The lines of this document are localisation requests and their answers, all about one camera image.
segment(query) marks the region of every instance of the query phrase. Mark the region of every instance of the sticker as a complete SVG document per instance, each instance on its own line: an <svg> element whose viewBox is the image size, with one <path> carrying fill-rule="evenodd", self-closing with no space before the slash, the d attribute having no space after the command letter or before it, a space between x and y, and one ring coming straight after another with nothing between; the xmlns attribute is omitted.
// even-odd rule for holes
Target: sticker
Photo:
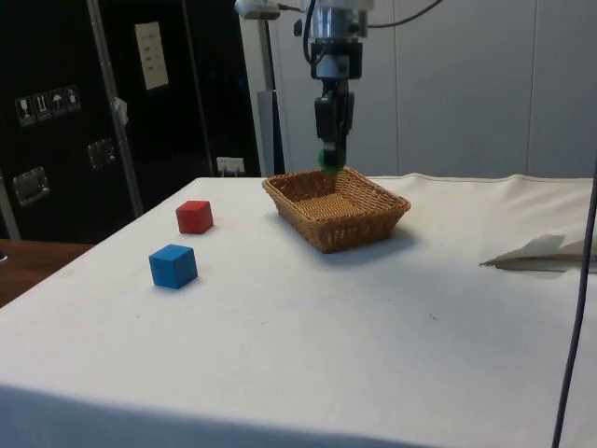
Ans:
<svg viewBox="0 0 597 448"><path fill-rule="evenodd" d="M66 86L64 88L66 108L69 112L75 112L81 108L81 99L78 96L76 85Z"/></svg>
<svg viewBox="0 0 597 448"><path fill-rule="evenodd" d="M51 104L54 117L59 117L67 112L66 97L62 89L54 89L49 92L49 103Z"/></svg>
<svg viewBox="0 0 597 448"><path fill-rule="evenodd" d="M156 21L139 23L134 25L134 31L137 35L146 90L167 86L170 81L164 60L164 50L161 46L160 24Z"/></svg>
<svg viewBox="0 0 597 448"><path fill-rule="evenodd" d="M17 108L17 116L21 127L31 126L37 122L35 119L35 111L30 96L24 96L15 100L15 107Z"/></svg>
<svg viewBox="0 0 597 448"><path fill-rule="evenodd" d="M49 104L48 93L43 91L33 96L35 114L37 121L44 121L52 118L51 106Z"/></svg>

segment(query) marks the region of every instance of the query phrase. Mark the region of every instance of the wall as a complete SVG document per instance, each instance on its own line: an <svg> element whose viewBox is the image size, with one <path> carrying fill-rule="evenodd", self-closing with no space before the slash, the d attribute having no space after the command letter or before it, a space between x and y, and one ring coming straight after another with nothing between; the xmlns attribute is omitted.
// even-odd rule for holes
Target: wall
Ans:
<svg viewBox="0 0 597 448"><path fill-rule="evenodd" d="M420 0L377 0L369 21ZM285 13L271 44L288 171L316 167L313 100ZM597 148L593 0L445 0L415 22L370 30L353 82L348 163L369 175L590 175Z"/></svg>

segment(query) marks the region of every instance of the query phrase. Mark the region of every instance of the cable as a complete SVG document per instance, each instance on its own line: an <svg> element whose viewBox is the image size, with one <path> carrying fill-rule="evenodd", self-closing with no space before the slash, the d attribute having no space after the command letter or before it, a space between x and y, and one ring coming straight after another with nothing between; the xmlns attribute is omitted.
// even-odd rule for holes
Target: cable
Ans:
<svg viewBox="0 0 597 448"><path fill-rule="evenodd" d="M305 28L302 31L302 53L309 65L312 63L312 56L309 53L309 35L311 34L311 22L313 19L313 11L315 10L316 0L311 0L309 8L307 8L307 17L305 18Z"/></svg>
<svg viewBox="0 0 597 448"><path fill-rule="evenodd" d="M425 12L430 11L431 9L433 9L434 7L436 7L437 5L439 5L441 2L443 2L444 0L436 0L435 2L433 2L431 5L429 5L428 7L421 9L419 12L417 12L416 14L407 17L406 19L403 19L401 21L394 21L392 23L380 23L378 25L369 25L368 28L393 28L395 26L400 26L400 25L404 25L405 23L409 23L410 21L414 21L415 19L419 19Z"/></svg>
<svg viewBox="0 0 597 448"><path fill-rule="evenodd" d="M560 393L560 403L558 404L558 415L556 417L556 426L553 431L553 440L551 448L560 446L562 438L563 419L566 414L566 404L568 402L568 392L572 383L572 371L575 367L576 352L578 351L578 342L580 341L580 330L582 328L582 319L585 314L585 302L587 301L587 283L589 281L590 267L590 249L593 242L593 230L595 229L595 213L597 212L597 158L595 159L595 171L593 174L593 189L590 194L589 217L587 218L587 230L585 232L585 244L582 252L582 266L580 268L580 285L578 286L578 302L576 304L575 325L572 330L570 341L570 350L568 360L566 361L566 370L563 375L562 392Z"/></svg>

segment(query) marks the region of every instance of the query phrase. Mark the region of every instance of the label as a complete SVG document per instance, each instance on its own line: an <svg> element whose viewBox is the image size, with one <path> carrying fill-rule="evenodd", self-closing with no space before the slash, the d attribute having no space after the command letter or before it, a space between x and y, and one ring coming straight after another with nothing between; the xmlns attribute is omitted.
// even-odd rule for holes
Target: label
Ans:
<svg viewBox="0 0 597 448"><path fill-rule="evenodd" d="M51 104L54 117L59 117L67 112L66 97L62 89L54 89L49 92L49 103Z"/></svg>
<svg viewBox="0 0 597 448"><path fill-rule="evenodd" d="M49 96L46 91L37 93L32 97L37 121L45 121L52 118Z"/></svg>
<svg viewBox="0 0 597 448"><path fill-rule="evenodd" d="M35 110L30 96L23 96L15 100L15 107L17 109L17 117L22 128L31 126L37 123L35 118Z"/></svg>
<svg viewBox="0 0 597 448"><path fill-rule="evenodd" d="M64 101L69 112L76 112L81 108L81 99L78 96L78 88L75 84L64 88Z"/></svg>

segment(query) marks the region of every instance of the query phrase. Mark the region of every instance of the paper sheet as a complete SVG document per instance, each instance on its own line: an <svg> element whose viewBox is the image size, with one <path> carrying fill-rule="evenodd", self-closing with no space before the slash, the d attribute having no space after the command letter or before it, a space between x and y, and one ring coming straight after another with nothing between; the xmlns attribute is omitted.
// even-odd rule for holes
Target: paper sheet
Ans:
<svg viewBox="0 0 597 448"><path fill-rule="evenodd" d="M161 46L160 24L156 21L139 23L134 25L134 31L137 35L146 89L150 91L168 85L168 71Z"/></svg>

